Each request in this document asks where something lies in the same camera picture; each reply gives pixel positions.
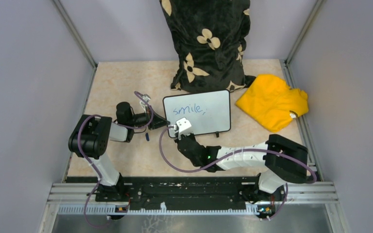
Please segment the small whiteboard black frame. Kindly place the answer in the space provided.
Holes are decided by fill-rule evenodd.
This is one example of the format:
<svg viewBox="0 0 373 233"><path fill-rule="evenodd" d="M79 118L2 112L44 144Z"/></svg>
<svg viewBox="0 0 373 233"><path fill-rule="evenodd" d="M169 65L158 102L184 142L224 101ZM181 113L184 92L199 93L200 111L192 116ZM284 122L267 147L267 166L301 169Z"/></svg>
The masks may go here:
<svg viewBox="0 0 373 233"><path fill-rule="evenodd" d="M171 125L186 118L195 135L231 129L231 98L227 90L163 98L165 118Z"/></svg>

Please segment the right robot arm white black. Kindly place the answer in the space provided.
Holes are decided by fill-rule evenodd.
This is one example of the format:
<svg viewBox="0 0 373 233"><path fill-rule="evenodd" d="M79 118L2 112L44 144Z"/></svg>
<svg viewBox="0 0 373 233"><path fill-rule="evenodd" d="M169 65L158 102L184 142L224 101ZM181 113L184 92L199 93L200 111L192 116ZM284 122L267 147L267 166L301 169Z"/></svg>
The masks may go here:
<svg viewBox="0 0 373 233"><path fill-rule="evenodd" d="M308 181L307 148L278 134L271 134L263 143L237 148L203 146L196 141L194 134L183 135L175 143L178 151L201 170L266 169L258 176L258 184L254 186L254 194L260 200L267 200L286 183L303 184Z"/></svg>

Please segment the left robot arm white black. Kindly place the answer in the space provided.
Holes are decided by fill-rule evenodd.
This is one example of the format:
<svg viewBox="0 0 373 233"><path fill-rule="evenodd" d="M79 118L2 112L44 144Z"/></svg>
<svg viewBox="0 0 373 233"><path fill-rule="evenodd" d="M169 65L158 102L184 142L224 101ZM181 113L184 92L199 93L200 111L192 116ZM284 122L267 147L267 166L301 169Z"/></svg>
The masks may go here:
<svg viewBox="0 0 373 233"><path fill-rule="evenodd" d="M116 106L117 123L111 117L82 115L68 140L69 150L86 159L96 172L100 181L98 190L115 201L125 197L126 187L122 175L106 155L108 141L129 143L135 128L154 130L170 123L148 106L144 110L135 114L128 102L121 102Z"/></svg>

